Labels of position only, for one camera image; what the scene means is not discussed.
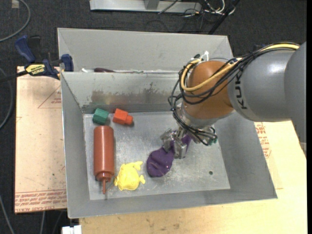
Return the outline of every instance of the yellow cable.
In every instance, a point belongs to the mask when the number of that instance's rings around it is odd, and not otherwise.
[[[291,43],[278,43],[278,44],[275,44],[275,45],[272,45],[272,46],[269,46],[269,47],[266,47],[266,48],[263,48],[261,50],[262,51],[265,51],[265,50],[269,50],[269,49],[274,49],[274,48],[292,48],[294,50],[298,49],[299,46],[295,45],[295,44],[291,44]],[[187,92],[193,92],[193,91],[196,91],[200,88],[202,88],[203,86],[207,85],[210,81],[212,81],[213,79],[215,79],[217,76],[219,75],[222,75],[223,73],[227,72],[228,70],[230,70],[239,60],[241,60],[242,58],[236,58],[236,62],[235,63],[232,63],[232,64],[227,64],[222,70],[220,70],[218,73],[214,74],[213,76],[209,77],[207,80],[203,81],[201,84],[197,85],[197,86],[194,86],[194,87],[191,87],[191,88],[188,88],[184,85],[184,79],[185,79],[185,76],[187,74],[187,72],[189,71],[190,67],[192,66],[192,64],[196,64],[198,63],[200,60],[194,60],[194,61],[191,61],[187,66],[186,68],[184,69],[183,73],[182,73],[182,76],[181,76],[181,80],[180,80],[180,84],[181,84],[181,88]]]

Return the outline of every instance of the red bottle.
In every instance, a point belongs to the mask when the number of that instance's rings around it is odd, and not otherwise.
[[[110,126],[98,126],[94,129],[93,149],[94,175],[103,183],[110,182],[115,174],[114,130]]]

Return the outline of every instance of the gray robot arm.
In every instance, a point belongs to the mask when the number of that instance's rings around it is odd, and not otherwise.
[[[306,155],[306,45],[263,48],[263,53],[254,58],[249,55],[248,62],[235,72],[235,63],[230,62],[187,65],[183,72],[189,76],[179,78],[182,103],[173,108],[180,128],[199,142],[194,129],[209,129],[234,110],[251,121],[291,120]],[[222,69],[229,72],[218,75]],[[224,74],[230,72],[223,82]]]

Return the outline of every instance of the wire bundle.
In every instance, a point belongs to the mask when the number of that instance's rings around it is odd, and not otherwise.
[[[187,75],[191,71],[194,71],[198,64],[202,62],[202,59],[194,58],[193,60],[189,61],[182,70],[179,71],[179,79],[172,90],[171,96],[168,98],[168,102],[171,106],[174,119],[181,127],[183,127],[186,131],[190,132],[204,145],[210,145],[213,142],[216,142],[217,135],[215,134],[215,130],[212,127],[210,127],[209,131],[204,131],[201,129],[193,128],[192,126],[189,126],[185,122],[183,122],[181,117],[179,117],[179,115],[177,114],[177,102],[182,98],[184,102],[190,105],[200,104],[210,97],[217,95],[221,90],[223,90],[235,78],[235,76],[239,73],[242,73],[255,58],[270,51],[290,49],[296,50],[298,48],[298,44],[291,42],[281,42],[267,45],[240,58],[232,58],[228,60],[210,78],[203,81],[201,84],[198,84],[194,87],[187,87]],[[214,86],[204,92],[194,94],[195,91],[201,89],[203,86],[207,85],[214,79],[217,79],[217,82]],[[224,84],[224,82],[226,82],[226,84],[223,85],[223,87],[221,87],[218,92],[215,93],[215,90],[219,88],[222,84]],[[178,85],[180,89],[180,94],[175,96],[174,94]],[[197,98],[198,100],[190,101],[189,98]]]

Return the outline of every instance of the black floor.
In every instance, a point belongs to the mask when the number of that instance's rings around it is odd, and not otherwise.
[[[207,16],[202,27],[201,20],[185,20],[176,14],[138,12],[91,12],[89,0],[24,0],[31,9],[31,20],[17,36],[0,42],[0,68],[7,75],[25,64],[14,48],[14,41],[22,35],[39,35],[42,52],[50,52],[52,59],[58,58],[56,31],[58,27],[116,29],[126,31],[177,32],[207,34],[216,17]],[[10,0],[0,0],[0,39],[18,30],[27,20],[27,10],[12,9]],[[255,45],[291,41],[303,43],[307,40],[307,0],[242,0],[235,12],[217,28],[215,35],[227,35],[234,56],[252,51]],[[16,83],[12,80],[15,97]],[[10,89],[0,83],[0,124],[10,105]],[[15,174],[15,111],[0,129],[0,195],[15,233],[38,234],[42,213],[14,214]],[[43,233],[50,234],[58,219],[59,226],[70,223],[66,212],[49,211],[44,219]],[[4,214],[0,210],[0,233],[10,233]]]

